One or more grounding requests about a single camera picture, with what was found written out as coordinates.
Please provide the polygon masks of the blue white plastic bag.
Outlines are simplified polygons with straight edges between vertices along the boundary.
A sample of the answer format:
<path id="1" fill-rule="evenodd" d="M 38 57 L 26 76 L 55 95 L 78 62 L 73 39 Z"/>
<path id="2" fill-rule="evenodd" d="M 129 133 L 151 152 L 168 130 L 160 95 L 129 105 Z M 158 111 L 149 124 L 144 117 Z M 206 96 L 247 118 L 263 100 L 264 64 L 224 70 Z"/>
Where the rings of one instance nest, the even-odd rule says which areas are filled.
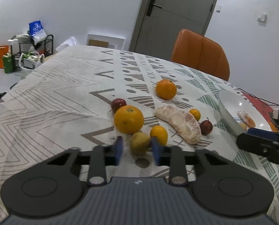
<path id="1" fill-rule="evenodd" d="M 29 23 L 29 35 L 32 37 L 34 41 L 34 45 L 37 45 L 38 43 L 45 40 L 47 37 L 47 34 L 45 30 L 43 29 L 42 23 L 40 20 L 33 21 Z"/>

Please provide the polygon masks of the grey door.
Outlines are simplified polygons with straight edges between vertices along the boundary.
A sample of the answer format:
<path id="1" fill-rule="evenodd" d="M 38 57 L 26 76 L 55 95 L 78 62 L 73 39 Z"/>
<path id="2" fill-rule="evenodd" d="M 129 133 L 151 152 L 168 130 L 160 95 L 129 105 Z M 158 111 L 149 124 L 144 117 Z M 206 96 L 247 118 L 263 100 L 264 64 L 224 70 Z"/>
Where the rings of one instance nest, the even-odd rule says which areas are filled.
<path id="1" fill-rule="evenodd" d="M 156 0 L 162 9 L 153 8 L 146 16 L 150 0 L 142 0 L 129 50 L 170 60 L 174 43 L 182 29 L 206 33 L 217 0 Z"/>

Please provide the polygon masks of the peeled pomelo piece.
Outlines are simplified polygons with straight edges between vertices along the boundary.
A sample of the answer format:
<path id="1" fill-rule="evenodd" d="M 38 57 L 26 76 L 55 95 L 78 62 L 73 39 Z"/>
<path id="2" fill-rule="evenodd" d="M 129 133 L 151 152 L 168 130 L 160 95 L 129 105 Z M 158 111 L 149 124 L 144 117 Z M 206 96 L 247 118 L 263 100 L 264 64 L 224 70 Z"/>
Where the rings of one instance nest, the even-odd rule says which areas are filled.
<path id="1" fill-rule="evenodd" d="M 242 120 L 243 123 L 240 125 L 247 130 L 248 128 L 255 128 L 256 124 L 253 121 L 253 119 L 245 112 L 245 111 L 238 111 L 237 112 L 238 117 Z"/>

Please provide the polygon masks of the dark red fruit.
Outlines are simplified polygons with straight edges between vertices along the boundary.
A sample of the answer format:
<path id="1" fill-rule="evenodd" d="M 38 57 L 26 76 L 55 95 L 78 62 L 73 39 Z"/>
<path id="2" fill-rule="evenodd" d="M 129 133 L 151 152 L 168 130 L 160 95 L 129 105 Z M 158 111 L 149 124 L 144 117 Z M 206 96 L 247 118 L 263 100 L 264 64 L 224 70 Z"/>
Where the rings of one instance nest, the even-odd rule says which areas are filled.
<path id="1" fill-rule="evenodd" d="M 121 99 L 121 98 L 114 99 L 111 102 L 112 112 L 115 113 L 118 109 L 120 109 L 121 107 L 126 106 L 126 105 L 127 105 L 127 103 L 124 99 Z"/>
<path id="2" fill-rule="evenodd" d="M 201 134 L 206 136 L 209 135 L 213 130 L 213 125 L 210 120 L 207 118 L 206 120 L 200 123 Z"/>

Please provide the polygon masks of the small tangerine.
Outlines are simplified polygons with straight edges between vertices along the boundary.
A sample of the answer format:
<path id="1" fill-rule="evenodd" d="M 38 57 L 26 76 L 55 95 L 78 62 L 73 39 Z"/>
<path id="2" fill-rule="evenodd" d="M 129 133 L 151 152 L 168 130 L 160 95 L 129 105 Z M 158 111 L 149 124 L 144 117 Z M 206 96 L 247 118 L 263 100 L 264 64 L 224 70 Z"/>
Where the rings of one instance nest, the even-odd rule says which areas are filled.
<path id="1" fill-rule="evenodd" d="M 194 118 L 196 119 L 196 121 L 199 121 L 201 118 L 201 113 L 198 109 L 190 109 L 189 113 L 192 114 L 194 116 Z"/>
<path id="2" fill-rule="evenodd" d="M 160 145 L 165 146 L 168 140 L 168 133 L 164 127 L 161 125 L 156 125 L 151 129 L 150 137 L 155 137 Z"/>

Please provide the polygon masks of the white wall socket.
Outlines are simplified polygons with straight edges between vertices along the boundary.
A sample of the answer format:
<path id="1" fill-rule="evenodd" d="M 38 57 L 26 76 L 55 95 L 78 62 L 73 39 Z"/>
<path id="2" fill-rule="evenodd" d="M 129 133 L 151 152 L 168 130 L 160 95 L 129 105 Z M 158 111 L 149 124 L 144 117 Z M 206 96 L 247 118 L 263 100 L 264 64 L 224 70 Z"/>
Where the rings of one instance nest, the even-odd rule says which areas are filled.
<path id="1" fill-rule="evenodd" d="M 267 14 L 266 14 L 266 13 L 260 13 L 260 14 L 258 15 L 258 17 L 257 17 L 257 20 L 258 20 L 259 22 L 262 22 L 262 23 L 266 22 L 266 20 L 267 20 Z"/>

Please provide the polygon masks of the green-yellow lime fruit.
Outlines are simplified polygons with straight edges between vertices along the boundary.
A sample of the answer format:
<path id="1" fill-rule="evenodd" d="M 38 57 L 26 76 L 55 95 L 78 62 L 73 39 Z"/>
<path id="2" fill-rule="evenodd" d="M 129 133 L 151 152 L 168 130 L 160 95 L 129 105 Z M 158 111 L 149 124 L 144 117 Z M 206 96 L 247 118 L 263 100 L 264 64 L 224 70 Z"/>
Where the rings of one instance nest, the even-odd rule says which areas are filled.
<path id="1" fill-rule="evenodd" d="M 130 139 L 130 151 L 134 155 L 144 155 L 151 147 L 150 136 L 143 132 L 136 132 Z"/>

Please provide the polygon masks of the large orange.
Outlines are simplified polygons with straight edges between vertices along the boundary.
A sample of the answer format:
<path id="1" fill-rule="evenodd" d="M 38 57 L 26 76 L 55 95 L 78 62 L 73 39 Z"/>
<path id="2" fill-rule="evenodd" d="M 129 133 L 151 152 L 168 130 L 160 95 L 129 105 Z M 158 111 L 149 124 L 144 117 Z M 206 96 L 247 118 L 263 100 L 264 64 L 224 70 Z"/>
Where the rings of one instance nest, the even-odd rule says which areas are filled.
<path id="1" fill-rule="evenodd" d="M 132 135 L 139 132 L 143 125 L 144 116 L 137 107 L 126 105 L 114 114 L 114 126 L 121 133 Z"/>

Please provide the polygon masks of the white ceramic plate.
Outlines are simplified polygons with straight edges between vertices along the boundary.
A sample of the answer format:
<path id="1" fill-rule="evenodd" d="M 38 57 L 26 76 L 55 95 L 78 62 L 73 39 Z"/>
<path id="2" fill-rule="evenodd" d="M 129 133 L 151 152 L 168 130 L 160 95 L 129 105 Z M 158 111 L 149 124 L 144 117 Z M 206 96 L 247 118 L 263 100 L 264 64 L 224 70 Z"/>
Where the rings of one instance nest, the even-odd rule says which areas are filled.
<path id="1" fill-rule="evenodd" d="M 240 126 L 242 120 L 237 114 L 238 111 L 245 111 L 255 122 L 256 128 L 271 131 L 270 125 L 261 113 L 252 103 L 241 96 L 227 90 L 220 90 L 218 92 L 218 101 L 221 116 L 235 137 L 244 132 L 244 128 Z"/>

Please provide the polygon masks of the red orange cloth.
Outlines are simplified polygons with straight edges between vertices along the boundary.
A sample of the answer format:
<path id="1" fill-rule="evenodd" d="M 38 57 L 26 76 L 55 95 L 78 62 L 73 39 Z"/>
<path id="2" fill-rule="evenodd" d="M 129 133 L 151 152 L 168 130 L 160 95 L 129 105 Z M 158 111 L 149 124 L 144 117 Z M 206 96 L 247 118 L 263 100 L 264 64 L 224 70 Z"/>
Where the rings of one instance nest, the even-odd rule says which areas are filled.
<path id="1" fill-rule="evenodd" d="M 275 127 L 274 123 L 272 122 L 270 118 L 270 113 L 273 112 L 273 109 L 262 102 L 261 100 L 257 99 L 256 97 L 251 96 L 247 92 L 244 92 L 244 90 L 240 90 L 244 96 L 253 104 L 253 106 L 261 113 L 261 115 L 266 119 L 268 124 L 270 125 L 273 132 L 277 132 L 277 128 Z"/>

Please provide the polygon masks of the white shopping bag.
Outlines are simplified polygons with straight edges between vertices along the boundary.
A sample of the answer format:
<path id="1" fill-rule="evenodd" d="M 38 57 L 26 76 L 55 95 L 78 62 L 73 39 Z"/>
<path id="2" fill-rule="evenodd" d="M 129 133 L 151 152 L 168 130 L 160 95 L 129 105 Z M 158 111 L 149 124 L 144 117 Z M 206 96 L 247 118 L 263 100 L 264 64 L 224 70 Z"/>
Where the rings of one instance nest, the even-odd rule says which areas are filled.
<path id="1" fill-rule="evenodd" d="M 26 78 L 27 75 L 29 75 L 31 72 L 34 71 L 37 67 L 39 67 L 41 64 L 43 64 L 45 59 L 44 54 L 40 55 L 33 55 L 33 54 L 20 54 L 19 58 L 19 67 L 21 69 L 20 78 L 21 80 Z"/>

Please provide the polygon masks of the large peeled pomelo segment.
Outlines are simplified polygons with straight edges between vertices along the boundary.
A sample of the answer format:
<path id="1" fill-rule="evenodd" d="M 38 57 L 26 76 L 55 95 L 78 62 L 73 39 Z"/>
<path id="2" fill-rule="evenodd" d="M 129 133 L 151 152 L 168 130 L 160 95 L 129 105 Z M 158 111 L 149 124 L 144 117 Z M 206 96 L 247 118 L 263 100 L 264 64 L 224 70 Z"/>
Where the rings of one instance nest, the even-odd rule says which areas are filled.
<path id="1" fill-rule="evenodd" d="M 197 144 L 201 138 L 201 129 L 195 117 L 171 105 L 159 106 L 154 115 L 171 125 L 175 131 L 188 143 Z"/>

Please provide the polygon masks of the white light switch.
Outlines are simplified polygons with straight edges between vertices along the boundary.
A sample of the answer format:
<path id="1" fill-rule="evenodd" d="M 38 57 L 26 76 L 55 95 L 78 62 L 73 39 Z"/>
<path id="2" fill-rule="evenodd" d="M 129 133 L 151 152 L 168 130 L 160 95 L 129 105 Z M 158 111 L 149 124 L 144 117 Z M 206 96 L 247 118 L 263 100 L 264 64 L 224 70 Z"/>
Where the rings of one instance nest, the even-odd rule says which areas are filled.
<path id="1" fill-rule="evenodd" d="M 216 12 L 220 12 L 221 9 L 222 9 L 222 5 L 217 5 L 217 6 L 216 6 Z"/>

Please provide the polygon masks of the small tangerine front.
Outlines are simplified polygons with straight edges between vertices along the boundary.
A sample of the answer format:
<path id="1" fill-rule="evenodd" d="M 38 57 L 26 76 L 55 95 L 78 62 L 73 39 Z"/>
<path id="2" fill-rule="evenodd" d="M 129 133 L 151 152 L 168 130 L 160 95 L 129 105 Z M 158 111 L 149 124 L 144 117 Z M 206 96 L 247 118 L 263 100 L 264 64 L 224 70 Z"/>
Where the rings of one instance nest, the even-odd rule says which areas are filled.
<path id="1" fill-rule="evenodd" d="M 165 146 L 168 140 L 168 133 L 164 127 L 161 125 L 156 125 L 151 129 L 150 137 L 155 137 L 160 145 Z"/>

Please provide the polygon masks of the white foam packaging frame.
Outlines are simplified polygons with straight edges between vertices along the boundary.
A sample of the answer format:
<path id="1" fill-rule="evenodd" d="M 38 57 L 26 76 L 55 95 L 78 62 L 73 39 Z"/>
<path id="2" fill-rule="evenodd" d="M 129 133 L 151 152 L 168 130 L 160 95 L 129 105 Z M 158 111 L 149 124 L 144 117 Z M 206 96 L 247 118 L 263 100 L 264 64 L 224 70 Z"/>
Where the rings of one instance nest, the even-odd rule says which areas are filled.
<path id="1" fill-rule="evenodd" d="M 89 39 L 109 42 L 108 48 L 123 50 L 125 46 L 125 39 L 114 36 L 105 36 L 100 34 L 87 34 L 87 43 Z"/>

